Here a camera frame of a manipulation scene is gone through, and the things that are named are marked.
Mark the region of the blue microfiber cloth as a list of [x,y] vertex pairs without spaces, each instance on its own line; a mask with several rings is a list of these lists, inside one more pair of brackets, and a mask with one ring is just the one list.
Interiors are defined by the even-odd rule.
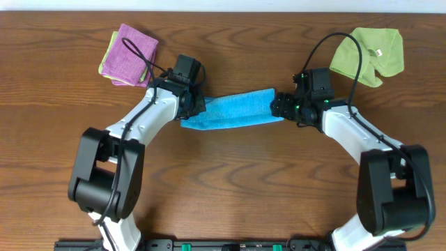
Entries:
[[207,97],[206,111],[182,120],[180,125],[193,130],[223,130],[280,122],[284,119],[273,116],[271,112],[270,105],[274,98],[274,89],[219,98]]

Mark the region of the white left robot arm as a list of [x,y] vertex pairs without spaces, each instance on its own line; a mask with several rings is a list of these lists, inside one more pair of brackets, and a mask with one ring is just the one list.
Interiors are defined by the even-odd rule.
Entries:
[[141,232],[132,212],[141,192],[145,149],[165,124],[205,109],[200,84],[158,78],[119,122],[104,130],[84,131],[68,197],[99,228],[103,250],[138,248]]

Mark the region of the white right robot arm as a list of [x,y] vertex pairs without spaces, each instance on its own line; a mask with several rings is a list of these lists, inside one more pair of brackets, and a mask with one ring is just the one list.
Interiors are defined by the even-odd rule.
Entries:
[[359,164],[357,213],[329,237],[331,250],[387,250],[422,238],[436,216],[429,155],[389,138],[344,100],[278,93],[273,116],[312,126]]

